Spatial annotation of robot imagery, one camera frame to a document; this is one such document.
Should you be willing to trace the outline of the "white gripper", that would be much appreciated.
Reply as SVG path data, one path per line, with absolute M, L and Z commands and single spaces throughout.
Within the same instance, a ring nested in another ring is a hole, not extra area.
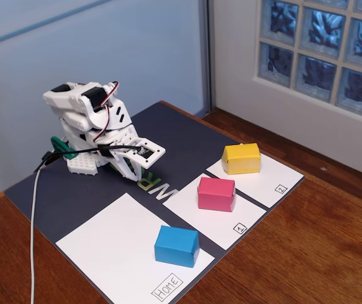
M 105 132 L 97 139 L 97 147 L 140 146 L 140 138 L 133 125 Z M 142 178 L 138 150 L 134 148 L 105 149 L 97 152 L 97 165 L 112 164 L 122 177 L 137 181 Z

